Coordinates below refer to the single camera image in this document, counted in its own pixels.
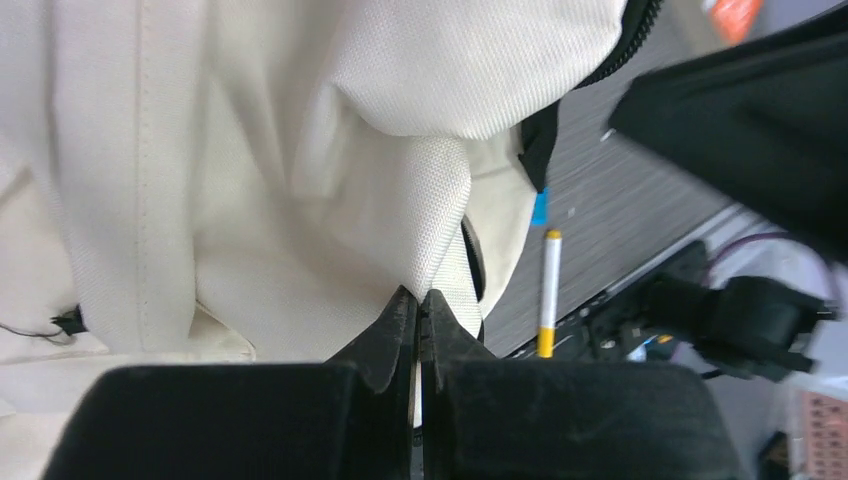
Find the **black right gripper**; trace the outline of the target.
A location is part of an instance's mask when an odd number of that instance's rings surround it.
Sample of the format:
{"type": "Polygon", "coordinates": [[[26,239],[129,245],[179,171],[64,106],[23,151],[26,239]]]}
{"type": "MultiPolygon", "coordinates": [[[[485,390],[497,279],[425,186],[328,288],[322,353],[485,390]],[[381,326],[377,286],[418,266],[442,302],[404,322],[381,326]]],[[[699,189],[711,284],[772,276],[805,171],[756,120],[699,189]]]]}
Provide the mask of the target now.
{"type": "Polygon", "coordinates": [[[826,301],[767,277],[733,277],[711,289],[665,276],[645,291],[648,327],[691,344],[719,373],[740,379],[781,382],[811,372],[816,362],[805,350],[812,333],[836,319],[826,301]]]}

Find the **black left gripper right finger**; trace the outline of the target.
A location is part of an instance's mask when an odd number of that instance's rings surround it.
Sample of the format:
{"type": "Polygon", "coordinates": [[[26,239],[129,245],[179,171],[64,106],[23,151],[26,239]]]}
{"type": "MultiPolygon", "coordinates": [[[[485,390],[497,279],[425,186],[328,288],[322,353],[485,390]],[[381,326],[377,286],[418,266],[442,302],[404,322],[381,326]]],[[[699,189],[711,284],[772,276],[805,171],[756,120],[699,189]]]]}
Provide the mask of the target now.
{"type": "Polygon", "coordinates": [[[499,359],[444,295],[421,304],[428,479],[740,479],[693,371],[659,362],[499,359]]]}

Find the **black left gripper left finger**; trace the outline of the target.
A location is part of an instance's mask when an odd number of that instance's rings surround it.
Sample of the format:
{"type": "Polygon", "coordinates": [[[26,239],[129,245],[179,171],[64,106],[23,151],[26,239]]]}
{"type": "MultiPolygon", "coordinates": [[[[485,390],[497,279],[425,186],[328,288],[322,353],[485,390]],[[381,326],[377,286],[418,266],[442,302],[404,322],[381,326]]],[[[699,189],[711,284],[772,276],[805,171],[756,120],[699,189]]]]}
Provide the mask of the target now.
{"type": "Polygon", "coordinates": [[[323,363],[113,369],[84,395],[48,479],[406,479],[417,301],[399,288],[323,363]]]}

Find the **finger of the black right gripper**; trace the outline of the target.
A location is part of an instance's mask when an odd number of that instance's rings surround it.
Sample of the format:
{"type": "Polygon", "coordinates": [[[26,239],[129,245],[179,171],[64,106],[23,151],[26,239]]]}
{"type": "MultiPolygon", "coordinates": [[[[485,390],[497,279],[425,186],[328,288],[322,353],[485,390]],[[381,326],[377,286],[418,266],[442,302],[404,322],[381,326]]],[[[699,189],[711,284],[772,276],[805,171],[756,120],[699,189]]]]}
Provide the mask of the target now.
{"type": "Polygon", "coordinates": [[[616,133],[847,258],[847,10],[637,77],[616,133]]]}

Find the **cream canvas backpack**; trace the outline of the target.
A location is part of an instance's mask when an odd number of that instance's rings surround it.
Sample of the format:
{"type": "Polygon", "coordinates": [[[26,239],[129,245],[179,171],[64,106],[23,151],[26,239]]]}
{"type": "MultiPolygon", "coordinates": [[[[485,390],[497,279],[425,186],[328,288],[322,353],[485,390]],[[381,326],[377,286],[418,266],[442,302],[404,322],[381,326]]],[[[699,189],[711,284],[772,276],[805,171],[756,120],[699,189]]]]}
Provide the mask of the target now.
{"type": "Polygon", "coordinates": [[[557,104],[647,1],[5,1],[1,475],[102,373],[323,361],[399,286],[480,336],[557,104]]]}

